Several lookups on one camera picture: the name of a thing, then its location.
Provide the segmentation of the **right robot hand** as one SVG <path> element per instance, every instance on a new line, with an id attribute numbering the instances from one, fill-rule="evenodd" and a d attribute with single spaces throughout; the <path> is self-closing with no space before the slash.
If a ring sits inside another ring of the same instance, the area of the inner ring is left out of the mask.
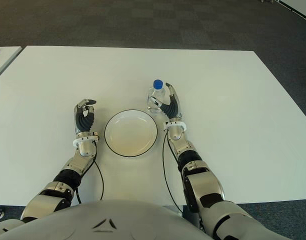
<path id="1" fill-rule="evenodd" d="M 180 107 L 180 101 L 174 87 L 168 82 L 165 83 L 169 90 L 170 103 L 165 104 L 158 100 L 154 96 L 150 96 L 148 99 L 151 103 L 157 106 L 170 120 L 173 118 L 182 118 L 182 112 Z"/>

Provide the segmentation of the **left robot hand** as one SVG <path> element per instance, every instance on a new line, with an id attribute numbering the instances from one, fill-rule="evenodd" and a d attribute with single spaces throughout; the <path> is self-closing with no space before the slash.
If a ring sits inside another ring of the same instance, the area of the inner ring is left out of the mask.
<path id="1" fill-rule="evenodd" d="M 89 132 L 95 120 L 93 99 L 83 99 L 74 107 L 75 134 Z"/>

